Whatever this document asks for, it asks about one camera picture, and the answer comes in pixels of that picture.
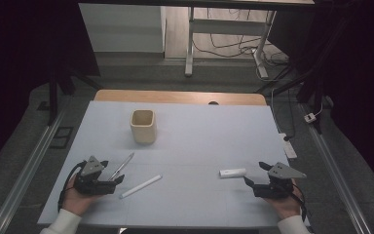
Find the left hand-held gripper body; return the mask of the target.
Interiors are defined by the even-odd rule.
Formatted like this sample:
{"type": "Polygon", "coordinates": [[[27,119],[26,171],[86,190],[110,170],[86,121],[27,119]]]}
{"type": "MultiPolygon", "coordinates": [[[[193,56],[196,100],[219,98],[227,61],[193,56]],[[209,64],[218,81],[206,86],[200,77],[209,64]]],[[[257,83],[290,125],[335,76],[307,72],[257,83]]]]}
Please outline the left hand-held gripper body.
{"type": "Polygon", "coordinates": [[[84,195],[107,195],[113,194],[116,189],[114,181],[100,181],[103,168],[100,162],[91,156],[83,162],[80,171],[75,177],[74,188],[84,195]]]}

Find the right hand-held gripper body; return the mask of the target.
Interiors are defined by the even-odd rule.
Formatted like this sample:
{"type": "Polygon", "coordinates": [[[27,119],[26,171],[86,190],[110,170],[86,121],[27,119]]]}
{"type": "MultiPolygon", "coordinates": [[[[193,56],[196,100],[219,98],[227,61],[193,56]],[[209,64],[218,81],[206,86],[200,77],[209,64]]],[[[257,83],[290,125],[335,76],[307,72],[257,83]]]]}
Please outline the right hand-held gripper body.
{"type": "Polygon", "coordinates": [[[269,183],[255,184],[253,193],[256,197],[268,199],[284,199],[293,192],[294,178],[306,178],[307,176],[284,163],[277,162],[273,167],[266,171],[269,183]]]}

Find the silver pen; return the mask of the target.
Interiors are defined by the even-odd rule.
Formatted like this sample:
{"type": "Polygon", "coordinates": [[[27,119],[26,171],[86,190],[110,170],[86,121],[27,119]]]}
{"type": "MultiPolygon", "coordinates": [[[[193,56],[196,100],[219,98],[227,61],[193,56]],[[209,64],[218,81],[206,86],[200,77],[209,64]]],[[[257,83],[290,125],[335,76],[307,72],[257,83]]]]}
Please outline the silver pen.
{"type": "Polygon", "coordinates": [[[121,170],[131,161],[132,157],[134,156],[134,153],[135,152],[132,152],[127,158],[126,160],[119,166],[119,168],[113,173],[113,175],[108,179],[108,181],[113,181],[114,179],[116,179],[121,170]]]}

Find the short white correction pen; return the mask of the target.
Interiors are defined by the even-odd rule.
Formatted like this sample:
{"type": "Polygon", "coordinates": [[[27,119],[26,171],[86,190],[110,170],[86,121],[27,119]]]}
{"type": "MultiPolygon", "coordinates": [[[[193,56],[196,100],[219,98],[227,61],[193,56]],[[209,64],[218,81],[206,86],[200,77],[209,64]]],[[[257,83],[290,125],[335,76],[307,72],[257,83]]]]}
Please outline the short white correction pen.
{"type": "Polygon", "coordinates": [[[227,170],[221,170],[219,172],[219,176],[221,178],[233,178],[233,177],[241,177],[246,175],[246,169],[227,169],[227,170]]]}

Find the long white pen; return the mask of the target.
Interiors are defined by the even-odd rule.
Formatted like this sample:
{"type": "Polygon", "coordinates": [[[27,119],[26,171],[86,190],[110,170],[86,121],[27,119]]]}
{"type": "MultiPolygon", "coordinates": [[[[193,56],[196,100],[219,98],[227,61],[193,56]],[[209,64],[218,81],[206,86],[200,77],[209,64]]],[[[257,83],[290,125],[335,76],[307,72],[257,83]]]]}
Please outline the long white pen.
{"type": "Polygon", "coordinates": [[[119,196],[119,198],[120,198],[120,199],[127,198],[127,197],[129,197],[131,194],[133,194],[133,193],[135,193],[135,192],[137,192],[137,191],[139,191],[139,190],[141,190],[141,189],[143,189],[143,188],[145,188],[145,187],[151,185],[152,183],[154,183],[154,182],[156,182],[156,181],[162,179],[162,177],[163,177],[162,175],[156,175],[156,176],[154,176],[154,177],[152,177],[152,178],[150,178],[150,179],[148,179],[148,180],[146,180],[146,181],[144,181],[144,182],[138,184],[137,186],[131,188],[130,190],[124,192],[123,194],[121,194],[121,195],[119,196]]]}

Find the beige square pen holder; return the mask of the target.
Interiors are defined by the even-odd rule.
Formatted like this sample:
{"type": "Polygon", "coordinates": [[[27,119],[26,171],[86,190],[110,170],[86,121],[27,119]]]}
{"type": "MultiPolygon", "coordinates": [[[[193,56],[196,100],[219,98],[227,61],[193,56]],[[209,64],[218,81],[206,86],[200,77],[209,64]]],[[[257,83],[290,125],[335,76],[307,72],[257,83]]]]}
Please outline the beige square pen holder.
{"type": "Polygon", "coordinates": [[[137,143],[151,144],[157,137],[156,115],[150,109],[136,109],[131,114],[131,132],[137,143]]]}

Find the person's right hand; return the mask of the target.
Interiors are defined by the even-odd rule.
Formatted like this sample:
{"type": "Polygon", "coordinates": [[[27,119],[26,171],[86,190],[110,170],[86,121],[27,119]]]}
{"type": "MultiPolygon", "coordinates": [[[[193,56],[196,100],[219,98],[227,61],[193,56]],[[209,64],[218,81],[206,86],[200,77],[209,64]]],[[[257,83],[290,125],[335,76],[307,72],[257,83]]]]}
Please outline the person's right hand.
{"type": "Polygon", "coordinates": [[[293,192],[284,199],[267,199],[265,201],[269,203],[277,212],[280,220],[301,214],[301,205],[299,200],[302,198],[300,190],[295,186],[295,180],[292,180],[293,192]]]}

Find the person's left hand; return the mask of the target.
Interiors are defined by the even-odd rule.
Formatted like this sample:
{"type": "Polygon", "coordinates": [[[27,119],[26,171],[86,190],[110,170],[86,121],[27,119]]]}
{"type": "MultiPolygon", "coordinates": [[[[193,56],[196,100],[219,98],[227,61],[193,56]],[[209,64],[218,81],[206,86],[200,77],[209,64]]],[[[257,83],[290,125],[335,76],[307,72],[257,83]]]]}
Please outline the person's left hand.
{"type": "Polygon", "coordinates": [[[75,215],[82,216],[100,195],[84,195],[74,188],[75,177],[69,179],[62,201],[62,208],[75,215]]]}

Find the white power strip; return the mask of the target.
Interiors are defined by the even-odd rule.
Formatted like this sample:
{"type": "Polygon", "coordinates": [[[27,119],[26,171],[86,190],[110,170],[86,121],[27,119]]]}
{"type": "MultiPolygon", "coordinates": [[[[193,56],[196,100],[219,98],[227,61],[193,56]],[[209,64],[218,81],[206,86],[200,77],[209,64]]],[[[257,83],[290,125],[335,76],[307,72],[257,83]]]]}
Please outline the white power strip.
{"type": "Polygon", "coordinates": [[[297,154],[290,143],[289,137],[285,133],[280,133],[280,139],[282,140],[283,150],[289,160],[295,160],[297,154]]]}

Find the pale blue table mat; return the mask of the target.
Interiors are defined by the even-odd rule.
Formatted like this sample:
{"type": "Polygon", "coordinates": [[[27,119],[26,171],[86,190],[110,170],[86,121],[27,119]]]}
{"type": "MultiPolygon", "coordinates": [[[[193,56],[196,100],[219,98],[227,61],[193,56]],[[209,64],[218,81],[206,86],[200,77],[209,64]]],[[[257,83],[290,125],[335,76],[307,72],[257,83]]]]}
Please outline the pale blue table mat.
{"type": "Polygon", "coordinates": [[[287,158],[272,112],[267,106],[151,103],[157,116],[157,138],[150,145],[132,138],[135,102],[93,101],[89,104],[55,186],[38,221],[57,217],[58,195],[72,168],[95,156],[108,161],[108,179],[123,168],[124,181],[114,194],[97,200],[82,221],[108,227],[265,228],[277,224],[275,210],[254,196],[242,178],[219,172],[245,168],[257,184],[269,181],[259,162],[274,165],[287,158]],[[138,184],[162,179],[120,199],[138,184]]]}

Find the black stand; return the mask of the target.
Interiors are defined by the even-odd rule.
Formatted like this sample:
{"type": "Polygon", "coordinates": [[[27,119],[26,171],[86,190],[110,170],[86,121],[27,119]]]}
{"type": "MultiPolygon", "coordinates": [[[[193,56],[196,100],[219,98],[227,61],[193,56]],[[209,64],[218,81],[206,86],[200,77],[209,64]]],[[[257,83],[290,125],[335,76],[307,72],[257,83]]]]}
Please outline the black stand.
{"type": "Polygon", "coordinates": [[[97,91],[103,89],[95,80],[80,72],[72,65],[64,64],[58,68],[52,68],[49,72],[49,126],[55,122],[58,116],[57,88],[60,88],[64,94],[72,96],[75,93],[75,86],[72,82],[73,77],[78,78],[97,91]]]}
{"type": "Polygon", "coordinates": [[[299,93],[296,95],[296,99],[299,103],[307,103],[310,98],[314,98],[313,107],[313,118],[310,120],[305,119],[307,123],[314,126],[319,134],[321,134],[320,127],[320,113],[323,109],[322,97],[323,97],[323,75],[321,65],[316,63],[308,71],[301,74],[297,79],[290,81],[276,89],[272,89],[269,93],[269,97],[273,98],[296,85],[302,85],[299,93]]]}

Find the dark curtain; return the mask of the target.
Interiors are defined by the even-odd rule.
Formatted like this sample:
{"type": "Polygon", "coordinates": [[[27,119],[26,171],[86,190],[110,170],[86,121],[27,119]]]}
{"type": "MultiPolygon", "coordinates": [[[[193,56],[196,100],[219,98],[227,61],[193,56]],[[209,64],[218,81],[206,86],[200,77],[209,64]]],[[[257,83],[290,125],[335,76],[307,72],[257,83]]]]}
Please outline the dark curtain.
{"type": "Polygon", "coordinates": [[[322,64],[331,118],[374,174],[374,0],[315,0],[313,10],[279,11],[272,41],[301,72],[322,64]]]}
{"type": "Polygon", "coordinates": [[[32,90],[57,79],[66,93],[73,72],[99,74],[80,0],[0,0],[0,151],[32,90]]]}

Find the white cabinet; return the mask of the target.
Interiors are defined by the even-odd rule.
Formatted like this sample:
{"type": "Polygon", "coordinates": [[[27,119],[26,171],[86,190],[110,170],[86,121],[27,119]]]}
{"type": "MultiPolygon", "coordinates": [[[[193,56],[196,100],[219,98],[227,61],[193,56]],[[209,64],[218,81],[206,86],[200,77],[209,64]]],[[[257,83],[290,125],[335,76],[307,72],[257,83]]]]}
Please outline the white cabinet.
{"type": "Polygon", "coordinates": [[[80,3],[79,8],[96,52],[165,50],[165,7],[80,3]]]}

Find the black floor socket frame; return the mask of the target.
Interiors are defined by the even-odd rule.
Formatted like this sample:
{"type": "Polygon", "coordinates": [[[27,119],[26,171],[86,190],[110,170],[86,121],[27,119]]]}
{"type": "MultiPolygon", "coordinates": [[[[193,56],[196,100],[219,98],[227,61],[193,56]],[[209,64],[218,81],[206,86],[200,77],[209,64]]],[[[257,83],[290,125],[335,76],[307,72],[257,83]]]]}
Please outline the black floor socket frame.
{"type": "Polygon", "coordinates": [[[65,149],[72,137],[73,127],[59,127],[50,144],[51,149],[65,149]]]}

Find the metal floor rail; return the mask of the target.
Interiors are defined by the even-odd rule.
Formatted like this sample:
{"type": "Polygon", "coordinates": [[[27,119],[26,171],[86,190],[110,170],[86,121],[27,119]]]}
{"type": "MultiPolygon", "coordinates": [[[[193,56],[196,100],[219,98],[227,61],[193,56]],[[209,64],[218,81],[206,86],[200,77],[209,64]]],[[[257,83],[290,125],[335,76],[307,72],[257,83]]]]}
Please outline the metal floor rail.
{"type": "Polygon", "coordinates": [[[7,231],[9,224],[11,223],[29,184],[34,178],[34,175],[36,174],[36,171],[39,168],[39,165],[41,164],[64,115],[65,110],[62,109],[53,123],[42,133],[38,143],[35,145],[32,153],[21,170],[19,177],[15,181],[14,186],[6,197],[6,200],[0,209],[0,234],[5,234],[7,231]]]}
{"type": "Polygon", "coordinates": [[[372,234],[368,221],[366,220],[364,213],[354,196],[354,193],[346,182],[341,169],[334,159],[332,151],[329,148],[327,141],[323,137],[323,134],[320,134],[312,123],[307,123],[305,120],[303,120],[303,123],[309,129],[310,135],[312,136],[312,139],[318,149],[323,164],[329,172],[329,176],[331,177],[339,197],[346,208],[356,233],[372,234]]]}

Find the white desk frame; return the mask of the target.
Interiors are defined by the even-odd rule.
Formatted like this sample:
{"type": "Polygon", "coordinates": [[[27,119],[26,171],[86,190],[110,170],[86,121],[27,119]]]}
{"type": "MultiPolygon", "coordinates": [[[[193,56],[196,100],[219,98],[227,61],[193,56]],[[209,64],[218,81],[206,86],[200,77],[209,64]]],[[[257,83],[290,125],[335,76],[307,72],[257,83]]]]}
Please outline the white desk frame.
{"type": "Polygon", "coordinates": [[[195,34],[242,35],[256,36],[259,44],[251,50],[257,74],[260,78],[268,78],[268,72],[262,60],[262,53],[273,24],[275,11],[267,11],[264,21],[232,20],[232,19],[199,19],[195,17],[195,8],[188,8],[188,44],[185,63],[185,76],[193,74],[193,53],[195,34]]]}

